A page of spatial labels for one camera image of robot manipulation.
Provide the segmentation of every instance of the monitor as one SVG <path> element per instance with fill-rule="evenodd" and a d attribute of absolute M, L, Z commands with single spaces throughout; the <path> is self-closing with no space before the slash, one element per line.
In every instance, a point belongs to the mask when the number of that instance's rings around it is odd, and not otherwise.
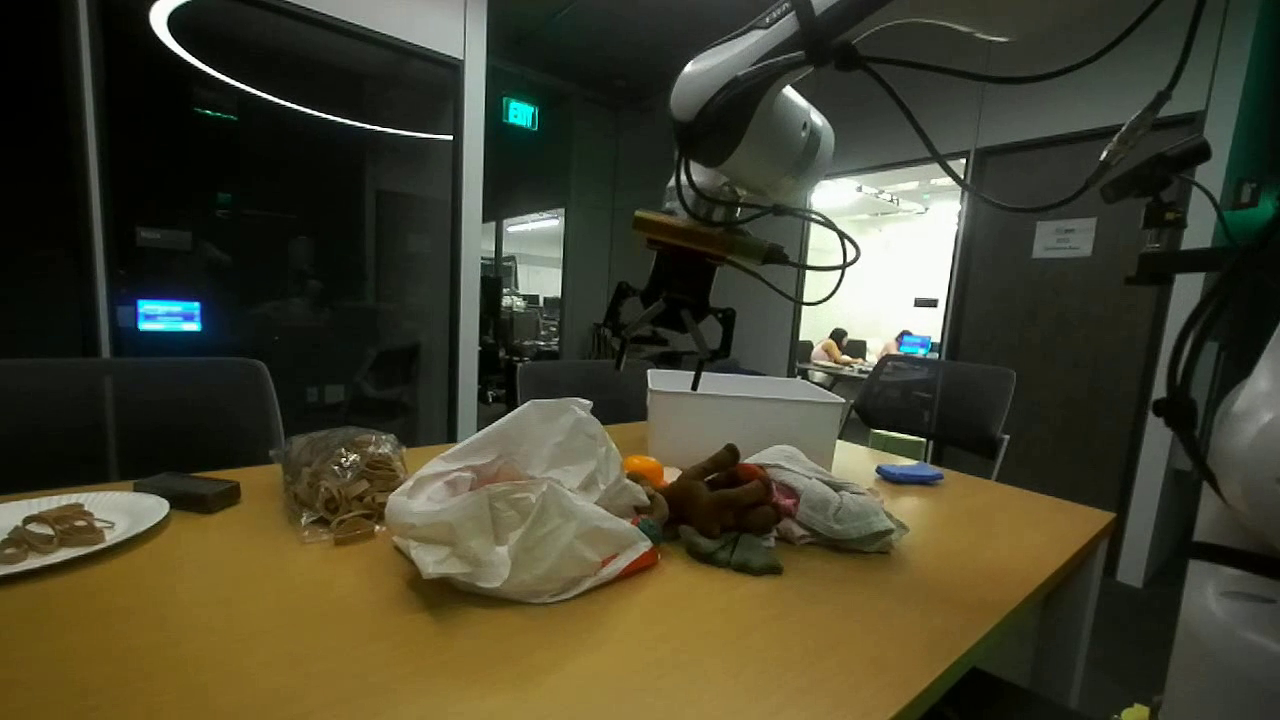
<path fill-rule="evenodd" d="M 137 295 L 131 329 L 144 336 L 201 336 L 205 303 L 188 295 Z"/>

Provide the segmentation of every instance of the exit sign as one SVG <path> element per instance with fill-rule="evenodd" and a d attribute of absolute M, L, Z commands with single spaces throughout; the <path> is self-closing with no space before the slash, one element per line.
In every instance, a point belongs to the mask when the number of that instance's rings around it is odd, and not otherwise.
<path fill-rule="evenodd" d="M 502 96 L 502 126 L 536 131 L 539 129 L 539 110 L 519 100 L 519 96 Z"/>

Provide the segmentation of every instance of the wooden table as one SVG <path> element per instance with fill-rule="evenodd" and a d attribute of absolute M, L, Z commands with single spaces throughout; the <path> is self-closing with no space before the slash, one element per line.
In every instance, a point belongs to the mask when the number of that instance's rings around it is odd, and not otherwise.
<path fill-rule="evenodd" d="M 642 447 L 642 424 L 615 440 Z M 841 445 L 837 475 L 871 483 L 871 459 Z M 519 608 L 414 581 L 383 535 L 302 542 L 275 467 L 222 475 L 240 508 L 0 585 L 0 717 L 917 717 L 1111 528 L 973 475 L 883 483 L 913 525 L 890 556 L 783 547 L 758 581 L 667 543 L 642 576 Z"/>

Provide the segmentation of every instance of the plate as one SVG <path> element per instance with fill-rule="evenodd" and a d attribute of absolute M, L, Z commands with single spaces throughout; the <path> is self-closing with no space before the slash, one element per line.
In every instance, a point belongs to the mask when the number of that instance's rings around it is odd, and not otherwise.
<path fill-rule="evenodd" d="M 91 547 L 54 547 L 48 556 L 27 556 L 20 565 L 0 565 L 0 576 L 20 576 L 20 573 L 36 573 L 48 565 L 67 565 L 102 547 L 115 547 L 149 528 L 154 528 L 167 518 L 167 499 L 162 497 L 144 497 L 144 494 L 71 494 L 71 497 L 30 497 L 30 499 L 13 499 L 0 506 L 0 535 L 9 535 L 25 518 L 30 512 L 48 512 L 58 506 L 84 506 L 91 518 L 106 520 L 110 528 L 102 528 L 102 543 Z"/>

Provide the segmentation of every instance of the orange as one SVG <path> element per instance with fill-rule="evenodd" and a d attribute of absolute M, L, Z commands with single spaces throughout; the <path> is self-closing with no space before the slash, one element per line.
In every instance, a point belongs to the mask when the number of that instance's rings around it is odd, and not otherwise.
<path fill-rule="evenodd" d="M 629 472 L 630 482 L 649 483 L 649 488 L 664 488 L 664 483 L 667 483 L 664 459 L 642 456 L 642 452 L 625 456 L 625 472 Z"/>

